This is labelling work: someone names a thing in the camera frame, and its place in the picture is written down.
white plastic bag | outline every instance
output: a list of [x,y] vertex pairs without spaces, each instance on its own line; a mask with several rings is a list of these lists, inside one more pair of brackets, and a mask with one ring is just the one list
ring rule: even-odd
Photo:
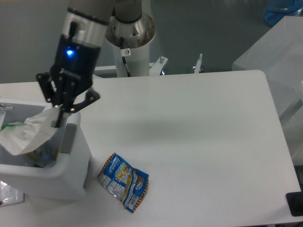
[[12,155],[32,152],[48,141],[57,131],[56,121],[60,108],[51,108],[27,118],[25,125],[6,127],[0,132],[0,144]]

blue snack bag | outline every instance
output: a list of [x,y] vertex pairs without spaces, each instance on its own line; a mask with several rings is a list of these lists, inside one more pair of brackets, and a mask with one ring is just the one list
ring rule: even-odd
[[97,180],[134,213],[147,191],[149,175],[133,168],[116,153],[104,164]]

